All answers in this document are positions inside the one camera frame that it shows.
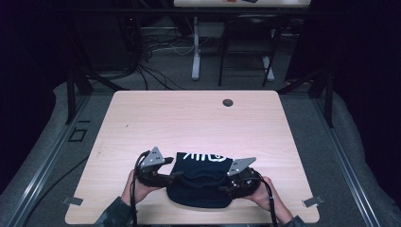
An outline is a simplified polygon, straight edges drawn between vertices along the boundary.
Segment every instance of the dark background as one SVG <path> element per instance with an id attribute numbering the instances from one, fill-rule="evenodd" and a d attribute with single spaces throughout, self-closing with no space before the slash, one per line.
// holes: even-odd
<path id="1" fill-rule="evenodd" d="M 3 1 L 0 12 L 1 191 L 39 138 L 55 105 L 53 89 L 79 56 L 58 21 L 35 1 Z M 336 59 L 335 91 L 359 129 L 366 162 L 401 205 L 401 8 L 396 0 L 313 0 L 311 9 L 356 9 L 350 21 L 305 21 L 287 79 L 307 76 Z M 338 39 L 345 48 L 333 49 Z"/>

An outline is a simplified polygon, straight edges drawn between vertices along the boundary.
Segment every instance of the desk leg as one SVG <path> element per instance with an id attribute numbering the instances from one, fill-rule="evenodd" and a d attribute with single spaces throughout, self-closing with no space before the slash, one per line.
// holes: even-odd
<path id="1" fill-rule="evenodd" d="M 200 36 L 198 32 L 198 17 L 194 18 L 194 64 L 192 65 L 192 79 L 200 79 L 201 68 L 201 50 L 200 50 Z"/>
<path id="2" fill-rule="evenodd" d="M 263 66 L 265 68 L 269 67 L 269 63 L 270 63 L 269 57 L 265 56 L 262 58 L 262 60 L 263 60 Z M 268 82 L 274 82 L 274 74 L 273 74 L 272 69 L 270 69 L 269 74 L 268 74 Z"/>

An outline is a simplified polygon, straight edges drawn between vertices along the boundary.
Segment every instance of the metal clamp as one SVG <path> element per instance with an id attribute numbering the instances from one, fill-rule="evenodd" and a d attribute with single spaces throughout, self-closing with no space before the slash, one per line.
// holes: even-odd
<path id="1" fill-rule="evenodd" d="M 83 199 L 75 197 L 64 197 L 64 199 L 61 202 L 67 205 L 74 204 L 80 206 L 83 202 Z"/>
<path id="2" fill-rule="evenodd" d="M 322 202 L 324 202 L 324 199 L 322 198 L 322 196 L 317 196 L 314 198 L 310 198 L 306 201 L 302 201 L 302 203 L 305 207 L 319 206 L 319 204 Z"/>

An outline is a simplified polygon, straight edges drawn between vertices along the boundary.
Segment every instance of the table surface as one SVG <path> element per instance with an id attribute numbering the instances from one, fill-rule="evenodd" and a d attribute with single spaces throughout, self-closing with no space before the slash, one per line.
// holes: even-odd
<path id="1" fill-rule="evenodd" d="M 231 99 L 231 107 L 223 105 Z M 164 157 L 177 152 L 219 154 L 251 164 L 269 176 L 288 209 L 305 222 L 319 220 L 317 207 L 302 200 L 312 193 L 280 101 L 274 91 L 123 91 L 114 94 L 82 173 L 65 220 L 94 223 L 121 195 L 139 155 L 158 147 Z M 175 160 L 159 173 L 169 174 Z M 137 204 L 140 224 L 269 223 L 270 213 L 255 203 L 234 200 L 223 209 L 186 207 L 166 189 Z"/>
<path id="2" fill-rule="evenodd" d="M 237 8 L 307 8 L 310 0 L 258 0 L 250 3 L 242 0 L 234 2 L 227 0 L 174 0 L 175 7 L 237 7 Z"/>

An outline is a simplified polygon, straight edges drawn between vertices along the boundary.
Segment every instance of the gray carpet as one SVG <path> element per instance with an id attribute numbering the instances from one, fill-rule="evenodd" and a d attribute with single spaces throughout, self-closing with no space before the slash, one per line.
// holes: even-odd
<path id="1" fill-rule="evenodd" d="M 282 39 L 278 50 L 277 59 L 273 65 L 276 81 L 271 82 L 266 88 L 261 86 L 262 77 L 226 77 L 223 85 L 218 87 L 218 41 L 207 41 L 201 49 L 200 80 L 191 79 L 192 55 L 179 55 L 174 50 L 154 52 L 152 58 L 143 64 L 149 68 L 161 71 L 181 87 L 187 90 L 278 90 L 285 86 L 284 77 L 295 41 L 289 38 Z M 165 87 L 153 76 L 145 75 L 150 90 L 164 90 Z M 132 90 L 144 90 L 145 83 L 139 73 L 129 77 L 113 80 L 125 88 Z M 79 113 L 73 128 L 86 130 L 81 142 L 68 142 L 61 146 L 61 154 L 55 160 L 45 184 L 40 188 L 38 198 L 44 191 L 64 173 L 69 171 L 79 161 L 83 160 L 91 151 L 102 119 L 107 111 L 112 98 L 112 91 L 92 81 L 96 89 L 92 96 L 81 97 L 78 100 L 87 101 L 85 108 Z M 170 81 L 167 85 L 179 90 Z M 303 85 L 295 94 L 282 95 L 281 100 L 285 109 L 296 146 L 299 150 L 306 176 L 309 180 L 312 193 L 322 196 L 325 202 L 319 206 L 321 219 L 316 224 L 308 226 L 366 226 L 363 216 L 357 207 L 354 195 L 346 182 L 335 155 L 335 147 L 327 133 L 325 123 L 321 121 L 319 109 L 316 105 L 319 100 L 311 100 L 305 95 L 308 85 Z M 65 84 L 55 90 L 57 106 L 51 120 L 46 126 L 35 148 L 27 157 L 24 165 L 17 173 L 9 187 L 0 197 L 1 219 L 0 226 L 7 226 L 14 218 L 14 213 L 19 206 L 21 198 L 34 178 L 37 169 L 44 159 L 53 150 L 56 142 L 65 129 L 67 105 Z M 363 156 L 363 146 L 353 122 L 347 112 L 345 104 L 340 97 L 335 96 L 333 107 L 333 120 L 335 132 L 341 145 L 352 164 L 357 177 L 381 226 L 401 226 L 401 212 L 394 202 L 376 184 L 370 169 L 366 166 Z M 61 203 L 65 196 L 72 196 L 79 181 L 84 164 L 68 174 L 57 183 L 44 197 L 36 210 L 32 213 L 27 226 L 68 226 L 64 221 L 67 205 Z"/>

